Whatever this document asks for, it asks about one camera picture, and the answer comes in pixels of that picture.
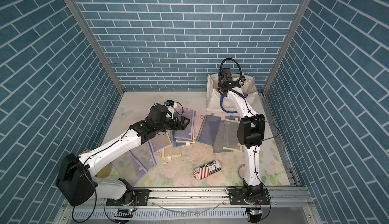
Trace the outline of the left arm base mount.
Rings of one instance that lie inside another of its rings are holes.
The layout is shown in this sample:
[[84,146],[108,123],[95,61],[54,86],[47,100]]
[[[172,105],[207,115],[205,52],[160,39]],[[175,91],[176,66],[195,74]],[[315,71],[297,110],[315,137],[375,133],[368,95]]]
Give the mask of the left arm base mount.
[[106,206],[147,206],[150,190],[148,189],[134,189],[127,191],[120,199],[107,199],[105,201]]

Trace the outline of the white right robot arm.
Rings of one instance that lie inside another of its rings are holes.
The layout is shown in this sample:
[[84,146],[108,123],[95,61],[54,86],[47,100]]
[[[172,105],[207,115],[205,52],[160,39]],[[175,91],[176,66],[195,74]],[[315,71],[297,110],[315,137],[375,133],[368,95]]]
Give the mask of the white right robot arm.
[[258,114],[247,102],[241,87],[243,76],[234,80],[230,69],[220,69],[218,90],[229,98],[240,116],[237,138],[245,152],[245,175],[242,191],[247,201],[263,195],[263,183],[259,172],[259,151],[265,133],[265,117]]

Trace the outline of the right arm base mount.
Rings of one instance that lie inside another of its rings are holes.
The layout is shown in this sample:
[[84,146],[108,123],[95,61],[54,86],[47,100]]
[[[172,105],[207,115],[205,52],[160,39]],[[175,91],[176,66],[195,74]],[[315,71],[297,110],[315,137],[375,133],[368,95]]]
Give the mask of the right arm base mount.
[[270,205],[270,195],[267,189],[243,190],[237,187],[228,187],[225,193],[229,196],[230,205]]

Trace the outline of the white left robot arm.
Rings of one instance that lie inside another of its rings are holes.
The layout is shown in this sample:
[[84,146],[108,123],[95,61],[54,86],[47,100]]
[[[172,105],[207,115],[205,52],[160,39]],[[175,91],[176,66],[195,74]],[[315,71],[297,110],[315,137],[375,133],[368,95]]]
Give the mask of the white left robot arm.
[[183,131],[191,120],[174,116],[173,101],[156,104],[144,120],[132,124],[124,133],[89,152],[64,157],[56,179],[56,186],[72,207],[89,199],[112,199],[126,206],[134,203],[131,184],[123,178],[103,180],[96,174],[109,163],[130,150],[148,142],[158,133],[168,130]]

